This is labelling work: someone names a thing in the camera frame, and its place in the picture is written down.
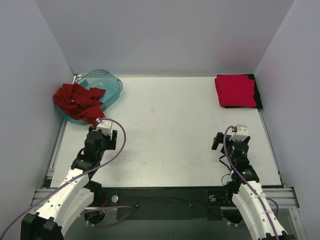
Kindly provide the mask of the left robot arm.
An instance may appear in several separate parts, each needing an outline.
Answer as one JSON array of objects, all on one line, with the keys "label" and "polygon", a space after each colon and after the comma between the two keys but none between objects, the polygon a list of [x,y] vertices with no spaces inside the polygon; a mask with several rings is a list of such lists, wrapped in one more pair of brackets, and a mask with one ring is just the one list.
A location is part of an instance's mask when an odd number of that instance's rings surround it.
[{"label": "left robot arm", "polygon": [[88,205],[98,206],[102,202],[103,193],[98,190],[101,184],[92,181],[92,177],[105,151],[115,150],[117,134],[112,122],[106,119],[89,128],[84,148],[77,154],[59,188],[35,213],[23,217],[22,240],[62,240]]}]

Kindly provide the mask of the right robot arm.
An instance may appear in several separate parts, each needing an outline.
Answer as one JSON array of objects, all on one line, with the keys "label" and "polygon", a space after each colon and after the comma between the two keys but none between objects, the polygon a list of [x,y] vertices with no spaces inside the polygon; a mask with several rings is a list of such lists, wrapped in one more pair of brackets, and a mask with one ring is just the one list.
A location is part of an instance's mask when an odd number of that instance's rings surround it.
[{"label": "right robot arm", "polygon": [[229,189],[223,192],[224,201],[236,206],[253,240],[295,240],[278,221],[248,159],[251,137],[240,133],[239,126],[230,128],[234,134],[218,132],[211,147],[216,150],[222,144],[222,156],[230,167],[231,181],[226,185]]}]

